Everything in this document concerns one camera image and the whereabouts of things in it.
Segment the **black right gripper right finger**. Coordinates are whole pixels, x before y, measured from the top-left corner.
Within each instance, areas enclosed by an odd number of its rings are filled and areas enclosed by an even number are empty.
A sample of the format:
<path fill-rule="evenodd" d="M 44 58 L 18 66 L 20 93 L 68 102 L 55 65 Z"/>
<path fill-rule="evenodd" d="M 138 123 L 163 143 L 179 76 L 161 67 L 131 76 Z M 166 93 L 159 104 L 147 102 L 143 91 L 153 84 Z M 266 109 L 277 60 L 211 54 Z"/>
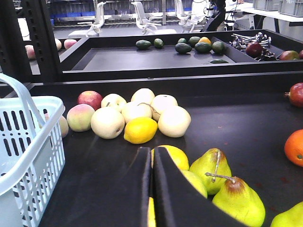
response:
<path fill-rule="evenodd" d="M 158 227 L 242 227 L 184 177 L 165 148 L 154 150 L 153 196 Z"/>

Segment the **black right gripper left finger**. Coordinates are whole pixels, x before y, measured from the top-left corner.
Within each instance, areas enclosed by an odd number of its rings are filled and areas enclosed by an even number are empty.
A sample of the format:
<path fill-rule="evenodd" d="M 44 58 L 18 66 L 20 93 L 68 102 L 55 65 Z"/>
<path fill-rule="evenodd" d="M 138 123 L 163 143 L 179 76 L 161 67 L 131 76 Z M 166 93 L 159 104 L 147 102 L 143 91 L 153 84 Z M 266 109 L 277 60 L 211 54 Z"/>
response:
<path fill-rule="evenodd" d="M 83 214 L 55 223 L 43 218 L 42 227 L 146 227 L 148 226 L 151 150 L 139 148 L 130 169 L 110 190 L 109 195 L 95 198 Z"/>

